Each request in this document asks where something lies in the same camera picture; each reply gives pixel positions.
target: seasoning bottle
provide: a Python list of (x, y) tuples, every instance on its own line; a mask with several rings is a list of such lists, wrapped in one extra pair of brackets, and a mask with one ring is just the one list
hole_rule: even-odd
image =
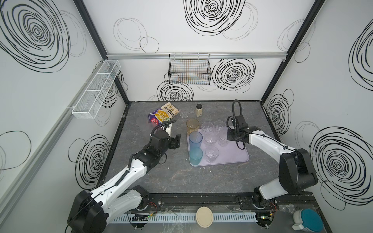
[(197, 106), (195, 107), (195, 115), (197, 117), (202, 116), (202, 104), (197, 104)]

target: wire basket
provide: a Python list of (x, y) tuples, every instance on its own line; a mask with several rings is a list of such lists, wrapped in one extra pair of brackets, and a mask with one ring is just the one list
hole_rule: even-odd
[(118, 60), (106, 60), (102, 63), (99, 71), (71, 112), (76, 118), (94, 119), (96, 117), (119, 69)]
[(170, 54), (168, 79), (170, 84), (209, 85), (211, 81), (210, 55), (206, 54)]

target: black metal frame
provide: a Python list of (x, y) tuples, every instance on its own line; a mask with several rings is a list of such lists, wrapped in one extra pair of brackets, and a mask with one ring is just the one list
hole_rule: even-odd
[(310, 28), (313, 20), (315, 19), (316, 15), (318, 14), (319, 10), (321, 9), (322, 5), (324, 4), (325, 0), (315, 0), (313, 6), (311, 7), (310, 11), (308, 12), (307, 17), (305, 18), (301, 28), (299, 29), (297, 35), (295, 36), (293, 42), (291, 43), (288, 55), (286, 56), (285, 61), (281, 62), (280, 66), (278, 67), (275, 75), (273, 76), (271, 82), (269, 83), (266, 91), (264, 92), (263, 97), (261, 98), (261, 103), (268, 99), (269, 95), (271, 94), (273, 88), (275, 87), (277, 81), (281, 77), (282, 73), (284, 72), (286, 66), (289, 64), (293, 54), (297, 50), (299, 44), (303, 40), (304, 35), (307, 33), (308, 29)]
[[(241, 101), (241, 102), (260, 102), (260, 105), (262, 107), (262, 110), (264, 114), (266, 115), (267, 121), (272, 129), (272, 132), (277, 140), (280, 140), (278, 134), (275, 131), (275, 128), (271, 122), (271, 120), (268, 117), (268, 114), (263, 106), (264, 102), (267, 100), (268, 96), (270, 95), (271, 91), (273, 90), (274, 86), (276, 85), (278, 79), (280, 78), (281, 74), (285, 70), (286, 66), (290, 62), (291, 57), (295, 53), (297, 47), (299, 46), (300, 42), (302, 41), (304, 35), (306, 34), (307, 30), (311, 26), (313, 20), (315, 19), (317, 13), (321, 9), (323, 3), (325, 0), (315, 0), (311, 10), (309, 11), (306, 19), (304, 20), (300, 30), (298, 31), (294, 41), (292, 42), (289, 50), (288, 50), (288, 56), (285, 61), (283, 61), (280, 66), (278, 67), (274, 77), (272, 78), (268, 88), (266, 89), (263, 97), (261, 100), (253, 100), (253, 101)], [(81, 17), (87, 26), (87, 29), (98, 49), (100, 52), (100, 55), (103, 59), (107, 59), (107, 52), (106, 49), (98, 35), (98, 32), (93, 24), (93, 21), (83, 3), (83, 0), (74, 0), (74, 3), (76, 7), (78, 8), (79, 13), (81, 14)], [(115, 85), (119, 90), (119, 93), (121, 94), (123, 101), (126, 104), (126, 108), (123, 112), (122, 119), (119, 123), (118, 129), (115, 133), (114, 140), (112, 143), (112, 146), (110, 148), (109, 154), (106, 158), (104, 167), (102, 169), (101, 175), (99, 177), (99, 182), (97, 182), (97, 187), (101, 186), (104, 181), (107, 174), (107, 171), (109, 169), (110, 162), (114, 156), (114, 152), (116, 149), (116, 146), (119, 141), (120, 134), (122, 132), (128, 110), (131, 106), (131, 101), (128, 100), (128, 97), (118, 79), (115, 79)], [(231, 102), (231, 101), (192, 101), (192, 102)], [(161, 204), (158, 206), (158, 210), (165, 210), (167, 207), (174, 207), (174, 206), (196, 206), (196, 205), (228, 205), (236, 206), (240, 210), (252, 210), (255, 212), (268, 212), (270, 210), (269, 207), (258, 210), (252, 205), (251, 197), (253, 193), (151, 193), (150, 194), (150, 200), (154, 203), (160, 202)], [(317, 213), (321, 216), (324, 226), (326, 228), (326, 231), (328, 233), (331, 233), (331, 229), (316, 201), (313, 194), (311, 192), (301, 192), (300, 198), (298, 195), (283, 195), (276, 198), (277, 205), (286, 205), (286, 204), (312, 204), (316, 208)]]

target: clear glass cup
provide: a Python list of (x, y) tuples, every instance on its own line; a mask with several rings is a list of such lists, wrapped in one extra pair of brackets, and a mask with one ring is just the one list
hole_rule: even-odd
[(206, 133), (203, 138), (205, 139), (205, 142), (207, 145), (212, 145), (219, 139), (219, 135), (216, 132), (209, 132)]
[(219, 132), (219, 141), (218, 141), (219, 146), (225, 147), (228, 145), (228, 139), (227, 139), (227, 131), (222, 130)]
[(200, 132), (194, 131), (189, 134), (189, 147), (192, 149), (194, 147), (200, 148), (202, 144), (203, 136)]
[(178, 110), (181, 118), (187, 118), (190, 112), (190, 107), (188, 104), (182, 103), (179, 105)]
[(203, 156), (203, 151), (201, 150), (201, 148), (198, 148), (198, 147), (190, 148), (189, 161), (192, 165), (197, 166), (198, 164), (200, 164), (202, 160), (202, 156)]
[(206, 147), (205, 154), (206, 154), (206, 161), (208, 163), (212, 163), (219, 156), (219, 150), (214, 146), (209, 146), (209, 147)]
[(189, 119), (186, 122), (186, 126), (188, 128), (188, 136), (191, 132), (198, 131), (198, 127), (200, 126), (200, 122), (197, 119)]
[(202, 126), (201, 126), (201, 129), (204, 132), (212, 132), (214, 130), (214, 125), (211, 122), (203, 122)]
[(225, 124), (224, 121), (221, 121), (221, 120), (217, 120), (215, 121), (214, 123), (214, 128), (215, 130), (223, 130), (227, 127), (227, 125)]

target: blue cup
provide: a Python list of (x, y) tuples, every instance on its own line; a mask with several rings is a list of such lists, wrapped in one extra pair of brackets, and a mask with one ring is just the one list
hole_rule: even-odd
[(189, 147), (192, 148), (200, 148), (202, 143), (203, 136), (200, 132), (194, 131), (189, 134)]
[(201, 150), (201, 148), (198, 148), (198, 147), (190, 148), (189, 160), (192, 165), (197, 166), (198, 164), (200, 164), (202, 160), (202, 156), (203, 156), (203, 151)]

